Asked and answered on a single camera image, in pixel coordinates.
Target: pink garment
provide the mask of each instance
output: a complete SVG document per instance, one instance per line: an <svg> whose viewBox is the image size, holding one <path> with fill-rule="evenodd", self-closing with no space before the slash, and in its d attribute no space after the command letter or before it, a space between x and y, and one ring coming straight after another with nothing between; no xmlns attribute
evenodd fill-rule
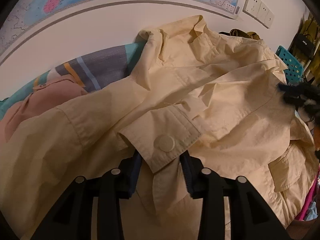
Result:
<svg viewBox="0 0 320 240"><path fill-rule="evenodd" d="M61 76L34 87L33 93L11 106L0 121L0 145L11 138L24 120L87 93L71 75Z"/></svg>
<svg viewBox="0 0 320 240"><path fill-rule="evenodd" d="M298 216L296 216L295 220L302 221L304 219L304 217L306 216L308 208L310 206L310 203L313 200L313 197L316 195L316 185L317 185L317 181L318 181L318 176L319 176L319 171L318 171L318 174L315 178L315 181L313 182L311 189L309 190L309 192L306 196L306 200L305 200L304 205L301 209L301 212L299 213Z"/></svg>

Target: jacket pocket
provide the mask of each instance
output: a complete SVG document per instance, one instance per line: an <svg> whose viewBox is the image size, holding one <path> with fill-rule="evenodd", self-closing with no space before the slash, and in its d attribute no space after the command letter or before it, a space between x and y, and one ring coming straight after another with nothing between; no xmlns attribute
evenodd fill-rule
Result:
<svg viewBox="0 0 320 240"><path fill-rule="evenodd" d="M275 184L275 192L291 187L300 177L306 158L301 149L290 142L286 152L269 163L269 169Z"/></svg>

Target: white wall socket panel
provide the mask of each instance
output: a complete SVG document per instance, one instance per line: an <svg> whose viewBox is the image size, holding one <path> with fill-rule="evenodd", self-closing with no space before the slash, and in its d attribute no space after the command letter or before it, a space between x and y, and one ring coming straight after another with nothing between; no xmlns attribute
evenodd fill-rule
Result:
<svg viewBox="0 0 320 240"><path fill-rule="evenodd" d="M258 12L257 19L260 22L264 23L268 13L269 13L269 8L262 2Z"/></svg>
<svg viewBox="0 0 320 240"><path fill-rule="evenodd" d="M244 5L244 12L257 18L261 6L261 0L246 0Z"/></svg>
<svg viewBox="0 0 320 240"><path fill-rule="evenodd" d="M272 11L269 11L263 24L267 28L271 28L271 25L272 25L274 19L275 19L274 14L272 13Z"/></svg>

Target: pink region on map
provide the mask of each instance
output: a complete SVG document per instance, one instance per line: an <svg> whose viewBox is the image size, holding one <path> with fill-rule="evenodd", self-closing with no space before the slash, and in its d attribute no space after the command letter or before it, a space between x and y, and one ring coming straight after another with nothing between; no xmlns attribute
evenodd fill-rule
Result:
<svg viewBox="0 0 320 240"><path fill-rule="evenodd" d="M48 0L43 7L45 13L52 12L60 3L60 0Z"/></svg>

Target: light blue stripe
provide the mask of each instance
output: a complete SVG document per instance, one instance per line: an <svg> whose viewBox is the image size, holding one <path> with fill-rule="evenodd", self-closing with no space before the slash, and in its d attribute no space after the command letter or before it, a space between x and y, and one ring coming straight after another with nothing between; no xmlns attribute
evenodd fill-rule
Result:
<svg viewBox="0 0 320 240"><path fill-rule="evenodd" d="M83 59L81 57L77 57L77 62L79 63L79 65L82 67L82 69L84 70L84 72L86 73L86 75L88 76L88 78L90 78L90 80L92 81L94 87L96 90L100 90L101 87L98 83L98 81L96 80L96 78L94 77L94 75L92 75L92 73L90 72L90 69L87 67L87 65L84 63Z"/></svg>

